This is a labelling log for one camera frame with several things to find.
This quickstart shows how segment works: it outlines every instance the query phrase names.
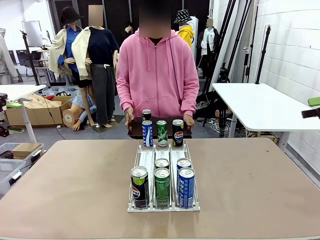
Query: pink zip-up hoodie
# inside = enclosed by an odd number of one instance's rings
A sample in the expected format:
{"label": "pink zip-up hoodie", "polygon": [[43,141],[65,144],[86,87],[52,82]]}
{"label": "pink zip-up hoodie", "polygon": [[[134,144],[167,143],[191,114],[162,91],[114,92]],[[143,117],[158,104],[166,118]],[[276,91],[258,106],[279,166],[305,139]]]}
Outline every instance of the pink zip-up hoodie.
{"label": "pink zip-up hoodie", "polygon": [[189,45],[171,30],[156,46],[139,29],[121,45],[116,73],[120,107],[135,117],[182,117],[196,111],[199,79]]}

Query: soda can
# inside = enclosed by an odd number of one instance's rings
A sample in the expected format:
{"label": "soda can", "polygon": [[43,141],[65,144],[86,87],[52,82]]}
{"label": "soda can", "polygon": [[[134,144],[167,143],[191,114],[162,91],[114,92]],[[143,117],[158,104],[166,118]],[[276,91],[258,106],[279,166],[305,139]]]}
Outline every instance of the soda can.
{"label": "soda can", "polygon": [[166,159],[166,158],[156,159],[154,161],[154,166],[155,166],[156,169],[158,169],[158,168],[166,168],[166,169],[170,170],[169,169],[170,163],[169,163],[169,160]]}
{"label": "soda can", "polygon": [[156,130],[158,133],[158,145],[164,148],[168,145],[168,126],[167,122],[160,120],[156,122]]}
{"label": "soda can", "polygon": [[142,110],[142,121],[151,121],[151,110]]}
{"label": "soda can", "polygon": [[134,204],[137,209],[145,209],[150,202],[148,171],[144,166],[131,169],[131,185]]}
{"label": "soda can", "polygon": [[143,145],[145,147],[152,147],[154,145],[154,136],[152,132],[152,121],[142,122],[142,136]]}
{"label": "soda can", "polygon": [[182,147],[184,144],[184,121],[180,119],[172,122],[172,145]]}
{"label": "soda can", "polygon": [[195,171],[190,167],[179,170],[179,205],[188,209],[194,205]]}
{"label": "soda can", "polygon": [[170,171],[160,167],[154,171],[155,201],[158,209],[167,209],[170,202]]}
{"label": "soda can", "polygon": [[179,170],[182,168],[192,168],[191,160],[180,158],[176,161],[176,192],[179,193]]}

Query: pepsi logo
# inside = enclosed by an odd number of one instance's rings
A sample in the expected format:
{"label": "pepsi logo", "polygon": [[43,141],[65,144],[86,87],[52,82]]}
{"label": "pepsi logo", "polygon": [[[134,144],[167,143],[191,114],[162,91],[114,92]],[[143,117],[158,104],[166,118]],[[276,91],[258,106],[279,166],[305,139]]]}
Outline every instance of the pepsi logo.
{"label": "pepsi logo", "polygon": [[184,138],[184,133],[182,131],[178,131],[174,134],[174,139],[177,141],[181,141]]}
{"label": "pepsi logo", "polygon": [[140,197],[140,191],[134,186],[132,186],[132,195],[135,199]]}

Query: yellow hoodie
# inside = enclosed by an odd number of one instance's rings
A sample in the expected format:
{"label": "yellow hoodie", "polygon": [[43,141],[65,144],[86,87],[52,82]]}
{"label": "yellow hoodie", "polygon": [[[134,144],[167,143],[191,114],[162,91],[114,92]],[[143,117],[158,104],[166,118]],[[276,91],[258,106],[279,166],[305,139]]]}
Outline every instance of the yellow hoodie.
{"label": "yellow hoodie", "polygon": [[192,48],[192,38],[194,37],[195,33],[192,30],[192,26],[186,25],[184,28],[182,28],[178,35],[186,41],[187,44],[189,44],[190,48]]}

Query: blue and white can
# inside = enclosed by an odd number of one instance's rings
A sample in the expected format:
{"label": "blue and white can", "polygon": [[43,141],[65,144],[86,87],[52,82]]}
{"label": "blue and white can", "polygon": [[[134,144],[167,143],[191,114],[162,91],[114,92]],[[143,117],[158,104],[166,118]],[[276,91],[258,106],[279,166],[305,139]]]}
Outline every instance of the blue and white can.
{"label": "blue and white can", "polygon": [[143,145],[145,147],[152,147],[154,145],[154,136],[152,132],[152,121],[143,121],[142,122],[142,136],[143,136]]}
{"label": "blue and white can", "polygon": [[182,168],[191,168],[191,160],[188,158],[180,158],[176,161],[176,192],[179,193],[179,170]]}
{"label": "blue and white can", "polygon": [[179,171],[179,204],[180,208],[188,209],[194,205],[195,171],[183,167]]}

